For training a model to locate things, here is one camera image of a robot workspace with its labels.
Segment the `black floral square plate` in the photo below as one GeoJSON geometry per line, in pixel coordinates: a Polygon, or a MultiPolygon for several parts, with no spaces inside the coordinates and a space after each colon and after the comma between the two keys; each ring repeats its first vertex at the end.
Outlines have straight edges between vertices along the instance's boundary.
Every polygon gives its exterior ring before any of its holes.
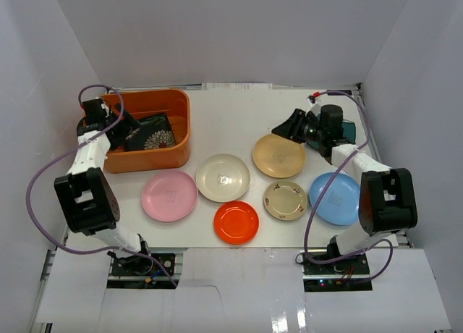
{"type": "Polygon", "coordinates": [[[177,142],[166,113],[139,119],[140,126],[124,141],[125,151],[144,151],[174,147],[177,142]]]}

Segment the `dark teal square plate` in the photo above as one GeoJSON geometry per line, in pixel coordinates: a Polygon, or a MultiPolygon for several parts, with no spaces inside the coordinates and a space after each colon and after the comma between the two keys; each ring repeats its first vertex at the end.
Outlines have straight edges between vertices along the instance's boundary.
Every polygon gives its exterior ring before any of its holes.
{"type": "MultiPolygon", "coordinates": [[[[343,129],[344,129],[344,143],[355,143],[356,141],[356,126],[355,123],[349,120],[345,120],[343,116],[343,129]]],[[[307,142],[311,147],[320,149],[316,142],[307,142]]]]}

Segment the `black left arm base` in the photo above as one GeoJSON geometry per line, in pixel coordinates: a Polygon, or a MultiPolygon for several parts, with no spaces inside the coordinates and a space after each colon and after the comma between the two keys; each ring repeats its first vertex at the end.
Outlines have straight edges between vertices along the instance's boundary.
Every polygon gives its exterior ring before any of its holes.
{"type": "Polygon", "coordinates": [[[112,259],[110,275],[114,277],[152,276],[158,272],[163,274],[159,265],[162,265],[171,276],[174,275],[176,258],[174,253],[154,253],[150,258],[139,256],[117,258],[111,251],[107,254],[112,259]]]}

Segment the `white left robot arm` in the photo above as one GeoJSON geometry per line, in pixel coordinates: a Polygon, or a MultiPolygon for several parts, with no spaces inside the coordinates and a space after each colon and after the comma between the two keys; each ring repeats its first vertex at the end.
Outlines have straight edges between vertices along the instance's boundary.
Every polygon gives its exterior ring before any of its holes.
{"type": "Polygon", "coordinates": [[[119,147],[138,128],[127,112],[127,119],[101,136],[118,114],[102,98],[82,103],[85,116],[77,124],[81,147],[71,168],[54,180],[54,189],[67,225],[74,233],[95,237],[114,249],[108,252],[121,267],[136,274],[146,274],[153,265],[144,239],[120,224],[119,204],[103,173],[107,154],[119,147]]]}

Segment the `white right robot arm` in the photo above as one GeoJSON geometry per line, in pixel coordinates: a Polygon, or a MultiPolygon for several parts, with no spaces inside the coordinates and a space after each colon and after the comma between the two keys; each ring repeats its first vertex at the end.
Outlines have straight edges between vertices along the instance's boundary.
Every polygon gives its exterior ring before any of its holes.
{"type": "Polygon", "coordinates": [[[362,152],[361,146],[344,134],[343,110],[325,105],[319,114],[295,109],[288,120],[272,129],[272,134],[295,143],[314,142],[318,153],[336,171],[329,177],[312,207],[317,213],[340,172],[346,172],[360,186],[356,222],[332,237],[323,255],[305,258],[313,264],[327,264],[335,274],[350,269],[353,258],[365,253],[389,235],[417,225],[418,215],[412,175],[408,169],[393,169],[362,152]]]}

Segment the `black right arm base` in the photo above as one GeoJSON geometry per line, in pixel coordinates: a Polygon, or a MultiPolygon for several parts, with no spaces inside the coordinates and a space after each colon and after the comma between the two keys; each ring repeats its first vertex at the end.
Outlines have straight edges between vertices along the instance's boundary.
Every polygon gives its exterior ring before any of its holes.
{"type": "Polygon", "coordinates": [[[309,262],[303,253],[295,258],[302,267],[304,290],[310,292],[369,292],[370,267],[366,255],[354,256],[329,264],[309,262]]]}

